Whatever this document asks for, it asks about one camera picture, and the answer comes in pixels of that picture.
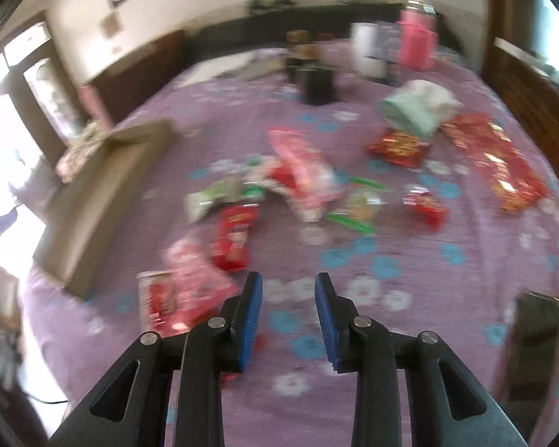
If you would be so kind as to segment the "pink snack packet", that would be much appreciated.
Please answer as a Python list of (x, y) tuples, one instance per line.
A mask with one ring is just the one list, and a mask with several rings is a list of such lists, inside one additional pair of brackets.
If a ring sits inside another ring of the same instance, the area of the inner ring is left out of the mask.
[(192, 235), (170, 245), (164, 259), (174, 286), (177, 317), (184, 324), (195, 323), (239, 294), (234, 280), (213, 265), (200, 240)]

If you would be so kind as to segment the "red portrait snack pack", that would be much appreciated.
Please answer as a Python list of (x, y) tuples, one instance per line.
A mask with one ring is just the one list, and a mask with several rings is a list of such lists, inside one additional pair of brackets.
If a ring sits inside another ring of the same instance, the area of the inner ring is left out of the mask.
[(210, 255), (211, 261), (219, 269), (224, 272), (246, 269), (249, 233), (258, 215), (257, 204), (235, 205), (223, 211)]

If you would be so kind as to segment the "small red wangzai snack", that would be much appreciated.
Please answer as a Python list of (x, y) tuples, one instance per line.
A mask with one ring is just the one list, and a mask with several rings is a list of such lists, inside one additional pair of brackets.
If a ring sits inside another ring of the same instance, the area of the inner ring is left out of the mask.
[(449, 216), (449, 209), (433, 192), (424, 187), (411, 188), (404, 196), (403, 204), (433, 230), (438, 230)]

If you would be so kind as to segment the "green clear candy wrapper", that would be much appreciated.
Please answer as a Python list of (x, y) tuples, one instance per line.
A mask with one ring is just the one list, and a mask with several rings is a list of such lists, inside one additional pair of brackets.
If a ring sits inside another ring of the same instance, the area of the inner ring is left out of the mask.
[(224, 179), (211, 183), (200, 191), (190, 193), (184, 199), (184, 210), (190, 224), (201, 221), (217, 206), (239, 202), (259, 203), (265, 195), (264, 188), (242, 179)]

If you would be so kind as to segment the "clear green snack bag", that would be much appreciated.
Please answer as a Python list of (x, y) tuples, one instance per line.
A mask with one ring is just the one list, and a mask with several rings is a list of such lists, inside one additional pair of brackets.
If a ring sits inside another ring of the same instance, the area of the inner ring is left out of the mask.
[(363, 235), (375, 235), (375, 218), (386, 205), (390, 189), (375, 180), (350, 177), (339, 206), (325, 215), (327, 221)]

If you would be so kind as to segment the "large red snack pack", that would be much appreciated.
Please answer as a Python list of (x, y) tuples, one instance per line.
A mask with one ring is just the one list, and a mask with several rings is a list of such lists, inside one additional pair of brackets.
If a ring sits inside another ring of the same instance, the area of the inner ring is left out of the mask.
[(300, 131), (271, 128), (269, 141), (294, 180), (291, 202), (304, 222), (318, 222), (328, 204), (337, 200), (343, 187), (322, 152)]

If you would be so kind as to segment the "red double happiness candy pack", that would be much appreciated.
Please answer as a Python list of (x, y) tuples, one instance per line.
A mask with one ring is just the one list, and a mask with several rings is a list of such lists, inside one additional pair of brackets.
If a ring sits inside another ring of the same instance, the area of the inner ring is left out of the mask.
[(370, 153), (379, 155), (386, 162), (404, 168), (419, 168), (430, 148), (429, 142), (391, 127), (366, 147)]

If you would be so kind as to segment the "white red snack packet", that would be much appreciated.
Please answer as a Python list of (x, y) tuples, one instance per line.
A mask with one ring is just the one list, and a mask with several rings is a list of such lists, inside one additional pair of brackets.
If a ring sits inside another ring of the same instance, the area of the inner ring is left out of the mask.
[(195, 321), (183, 319), (180, 313), (170, 272), (140, 272), (136, 279), (143, 332), (155, 332), (165, 338), (187, 333), (194, 327)]

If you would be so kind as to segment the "black smartphone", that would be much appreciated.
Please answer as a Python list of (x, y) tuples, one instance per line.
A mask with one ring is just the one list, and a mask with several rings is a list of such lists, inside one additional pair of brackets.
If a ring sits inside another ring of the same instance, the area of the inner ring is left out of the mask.
[(524, 289), (516, 300), (505, 399), (543, 402), (559, 348), (559, 299)]

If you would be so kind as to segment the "long red gold wrapper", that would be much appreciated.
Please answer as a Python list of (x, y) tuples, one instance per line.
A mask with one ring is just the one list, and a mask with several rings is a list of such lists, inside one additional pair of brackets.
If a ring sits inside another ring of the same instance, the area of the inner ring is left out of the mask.
[(502, 212), (519, 212), (547, 195), (540, 175), (489, 115), (458, 114), (441, 128), (480, 171)]

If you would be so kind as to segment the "mint white knit hat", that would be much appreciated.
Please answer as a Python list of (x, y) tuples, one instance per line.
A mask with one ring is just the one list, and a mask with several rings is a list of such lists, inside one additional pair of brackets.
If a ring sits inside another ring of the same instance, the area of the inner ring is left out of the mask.
[(393, 129), (423, 140), (433, 138), (461, 107), (449, 90), (426, 80), (409, 81), (379, 102), (379, 112)]

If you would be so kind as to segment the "white paper sheet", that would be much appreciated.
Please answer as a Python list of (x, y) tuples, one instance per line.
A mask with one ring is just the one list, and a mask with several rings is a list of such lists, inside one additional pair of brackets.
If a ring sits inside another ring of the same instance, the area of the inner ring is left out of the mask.
[(174, 80), (177, 88), (199, 84), (218, 78), (222, 74), (234, 72), (243, 68), (256, 57), (255, 51), (243, 51), (243, 53), (229, 54), (219, 58), (210, 58), (206, 61), (193, 65)]

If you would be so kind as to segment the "white translucent cup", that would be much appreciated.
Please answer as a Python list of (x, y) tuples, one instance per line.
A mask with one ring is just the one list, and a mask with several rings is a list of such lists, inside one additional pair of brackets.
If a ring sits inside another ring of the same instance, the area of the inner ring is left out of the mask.
[(386, 80), (388, 61), (383, 48), (380, 26), (373, 22), (355, 22), (350, 27), (352, 70), (362, 78)]

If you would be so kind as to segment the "pink thermos bottle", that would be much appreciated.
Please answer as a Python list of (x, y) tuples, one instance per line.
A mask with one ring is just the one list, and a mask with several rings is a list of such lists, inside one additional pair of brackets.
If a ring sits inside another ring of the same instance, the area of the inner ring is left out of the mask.
[(423, 0), (407, 0), (400, 13), (398, 63), (415, 71), (432, 68), (438, 44), (437, 13)]

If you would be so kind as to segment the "wooden window frame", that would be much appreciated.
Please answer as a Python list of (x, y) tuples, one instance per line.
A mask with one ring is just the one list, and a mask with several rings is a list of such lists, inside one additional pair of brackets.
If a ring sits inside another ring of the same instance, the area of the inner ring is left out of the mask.
[(528, 48), (535, 0), (487, 0), (481, 77), (543, 152), (559, 179), (559, 88)]

